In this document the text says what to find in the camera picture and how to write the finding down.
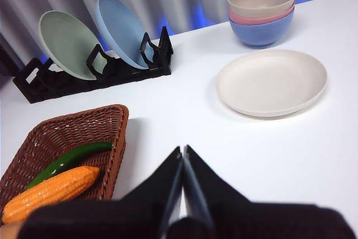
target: toy green pepper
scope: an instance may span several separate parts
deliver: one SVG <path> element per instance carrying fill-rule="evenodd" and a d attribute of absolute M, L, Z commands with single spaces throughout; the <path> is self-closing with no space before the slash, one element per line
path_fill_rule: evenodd
<path fill-rule="evenodd" d="M 60 158 L 58 158 L 56 161 L 52 162 L 48 167 L 46 167 L 25 187 L 25 190 L 28 190 L 29 188 L 43 182 L 46 179 L 49 179 L 68 169 L 73 168 L 74 166 L 76 166 L 76 164 L 78 164 L 84 158 L 90 155 L 109 151 L 111 148 L 112 144 L 108 142 L 96 142 L 75 148 L 63 154 Z"/>

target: table surface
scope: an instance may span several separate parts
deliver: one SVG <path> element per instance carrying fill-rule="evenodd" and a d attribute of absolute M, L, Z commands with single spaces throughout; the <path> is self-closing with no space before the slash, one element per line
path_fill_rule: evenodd
<path fill-rule="evenodd" d="M 145 180 L 175 146 L 189 144 L 252 201 L 314 203 L 339 210 L 358 234 L 357 0 L 296 5 L 288 33 L 271 49 L 318 58 L 327 88 L 313 106 L 278 119 L 223 105 L 215 77 L 257 51 L 228 22 L 171 36 L 172 75 L 29 104 L 9 81 L 1 91 L 1 175 L 29 131 L 59 115 L 109 104 L 129 108 L 127 146 L 114 198 Z"/>

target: black dish rack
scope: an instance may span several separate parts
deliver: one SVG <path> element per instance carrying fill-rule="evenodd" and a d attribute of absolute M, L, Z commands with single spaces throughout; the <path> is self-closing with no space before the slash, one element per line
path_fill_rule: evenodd
<path fill-rule="evenodd" d="M 147 44 L 154 50 L 153 62 L 149 61 L 145 56 L 144 52 Z M 98 53 L 107 60 L 102 74 L 98 73 L 92 65 Z M 47 99 L 171 74 L 170 64 L 173 47 L 165 26 L 162 28 L 158 46 L 151 42 L 147 33 L 144 34 L 140 45 L 140 53 L 148 65 L 148 69 L 137 69 L 120 58 L 110 57 L 97 44 L 86 60 L 87 67 L 97 78 L 93 81 L 73 77 L 65 71 L 56 72 L 50 70 L 49 68 L 53 64 L 50 58 L 44 64 L 39 59 L 33 58 L 23 70 L 18 72 L 13 82 L 32 104 Z M 31 82 L 28 82 L 27 78 L 36 68 L 38 69 L 36 76 Z"/>

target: brown wicker basket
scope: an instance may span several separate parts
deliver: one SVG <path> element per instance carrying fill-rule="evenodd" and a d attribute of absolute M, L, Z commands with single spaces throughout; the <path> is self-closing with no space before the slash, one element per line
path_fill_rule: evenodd
<path fill-rule="evenodd" d="M 45 120 L 28 134 L 0 181 L 0 213 L 5 204 L 51 162 L 68 151 L 93 142 L 110 142 L 112 150 L 85 159 L 97 166 L 99 180 L 79 199 L 111 199 L 125 149 L 128 109 L 110 105 Z"/>

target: white plate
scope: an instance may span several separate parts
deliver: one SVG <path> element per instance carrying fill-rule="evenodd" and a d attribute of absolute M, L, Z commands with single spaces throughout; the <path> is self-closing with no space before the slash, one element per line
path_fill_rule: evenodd
<path fill-rule="evenodd" d="M 220 99 L 251 116 L 282 116 L 316 100 L 327 72 L 316 58 L 293 50 L 263 50 L 228 64 L 218 75 Z"/>

